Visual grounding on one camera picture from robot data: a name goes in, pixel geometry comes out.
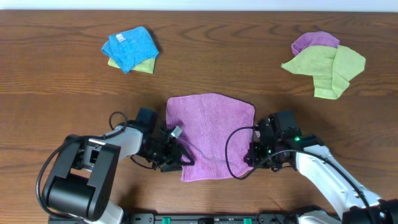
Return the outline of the purple microfiber cloth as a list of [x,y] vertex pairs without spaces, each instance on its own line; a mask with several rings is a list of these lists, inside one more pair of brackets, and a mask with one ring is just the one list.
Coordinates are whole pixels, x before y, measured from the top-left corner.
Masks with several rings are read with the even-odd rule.
[[195,161],[183,166],[181,181],[229,179],[251,170],[244,156],[254,115],[253,105],[217,93],[169,98],[167,127],[182,129],[178,141]]

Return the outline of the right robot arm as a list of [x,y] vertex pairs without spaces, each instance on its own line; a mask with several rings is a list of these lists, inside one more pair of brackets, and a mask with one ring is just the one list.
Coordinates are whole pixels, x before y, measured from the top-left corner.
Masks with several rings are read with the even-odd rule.
[[285,163],[306,177],[329,201],[337,216],[323,210],[296,215],[297,223],[397,223],[397,200],[384,200],[360,184],[316,135],[282,128],[274,119],[252,127],[258,140],[245,161],[255,169],[278,171]]

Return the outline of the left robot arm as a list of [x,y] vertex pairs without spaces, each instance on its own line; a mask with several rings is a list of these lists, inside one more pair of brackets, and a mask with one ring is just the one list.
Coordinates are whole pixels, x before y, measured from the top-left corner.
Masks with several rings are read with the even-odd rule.
[[177,142],[182,130],[120,124],[102,136],[69,135],[45,161],[54,162],[45,183],[43,171],[36,183],[37,200],[47,213],[66,222],[123,223],[124,210],[110,200],[120,161],[139,156],[151,169],[179,171],[195,161]]

